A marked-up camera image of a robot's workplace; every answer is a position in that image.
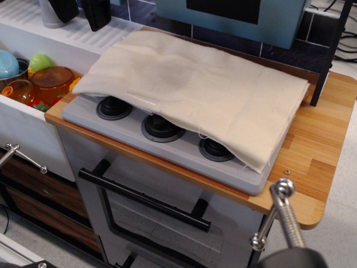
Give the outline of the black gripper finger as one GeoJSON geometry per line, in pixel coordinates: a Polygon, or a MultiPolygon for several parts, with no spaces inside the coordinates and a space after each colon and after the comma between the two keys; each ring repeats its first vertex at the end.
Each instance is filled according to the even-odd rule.
{"type": "Polygon", "coordinates": [[[92,31],[98,31],[112,19],[110,0],[82,0],[82,8],[92,31]]]}
{"type": "Polygon", "coordinates": [[[79,14],[79,7],[76,0],[49,0],[51,7],[59,20],[67,23],[79,14]]]}

